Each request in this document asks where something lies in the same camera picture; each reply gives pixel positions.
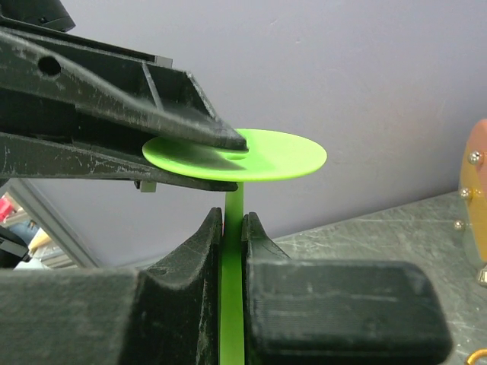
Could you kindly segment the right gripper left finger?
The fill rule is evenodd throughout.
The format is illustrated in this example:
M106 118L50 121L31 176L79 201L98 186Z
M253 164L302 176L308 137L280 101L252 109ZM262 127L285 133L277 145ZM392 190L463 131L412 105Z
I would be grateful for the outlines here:
M2 270L3 364L216 364L222 213L145 270Z

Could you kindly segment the green plastic wine glass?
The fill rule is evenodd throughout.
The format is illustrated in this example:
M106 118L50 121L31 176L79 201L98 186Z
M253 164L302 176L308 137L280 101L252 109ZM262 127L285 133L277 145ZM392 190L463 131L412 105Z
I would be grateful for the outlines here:
M262 129L240 129L247 151L153 138L142 148L145 159L163 170L211 181L236 183L225 196L223 243L220 248L218 362L243 364L244 300L242 245L244 185L295 179L318 171L326 150L298 135Z

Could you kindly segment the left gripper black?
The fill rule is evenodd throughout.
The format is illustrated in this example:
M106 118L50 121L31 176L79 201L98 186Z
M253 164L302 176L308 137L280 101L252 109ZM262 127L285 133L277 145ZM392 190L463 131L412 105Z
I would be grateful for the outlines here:
M60 0L1 0L1 15L61 32L75 27ZM247 148L193 75L141 59L3 31L1 86L155 136Z

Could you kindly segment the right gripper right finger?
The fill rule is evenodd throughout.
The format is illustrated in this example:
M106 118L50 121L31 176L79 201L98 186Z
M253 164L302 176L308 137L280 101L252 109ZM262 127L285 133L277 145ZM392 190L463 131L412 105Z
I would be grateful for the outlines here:
M440 364L453 339L438 295L401 261L292 259L254 212L242 223L248 364Z

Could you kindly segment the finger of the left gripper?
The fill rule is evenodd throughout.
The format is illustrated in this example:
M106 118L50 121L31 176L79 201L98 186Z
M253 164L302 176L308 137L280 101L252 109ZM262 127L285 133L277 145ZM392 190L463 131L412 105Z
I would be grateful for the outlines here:
M92 151L70 144L1 133L1 178L99 179L161 183L213 192L233 192L235 182L181 176L143 159Z

